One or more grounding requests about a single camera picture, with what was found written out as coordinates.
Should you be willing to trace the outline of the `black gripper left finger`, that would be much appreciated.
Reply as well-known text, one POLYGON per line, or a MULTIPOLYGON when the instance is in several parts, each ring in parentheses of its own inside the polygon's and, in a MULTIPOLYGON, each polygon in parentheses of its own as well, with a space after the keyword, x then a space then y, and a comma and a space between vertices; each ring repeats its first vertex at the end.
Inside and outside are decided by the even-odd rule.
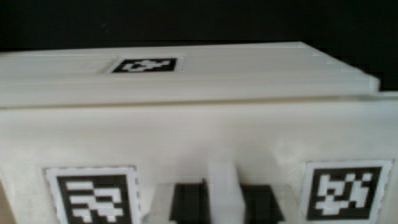
POLYGON ((205 181, 175 184, 168 220, 175 224, 209 224, 205 181))

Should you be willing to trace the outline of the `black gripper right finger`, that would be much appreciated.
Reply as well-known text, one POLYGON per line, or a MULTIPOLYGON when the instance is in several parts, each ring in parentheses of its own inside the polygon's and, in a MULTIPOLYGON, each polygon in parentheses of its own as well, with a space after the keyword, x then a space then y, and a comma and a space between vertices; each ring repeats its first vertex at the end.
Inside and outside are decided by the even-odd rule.
POLYGON ((271 187, 267 185, 241 186, 244 202, 243 224, 278 224, 283 221, 283 215, 271 187))

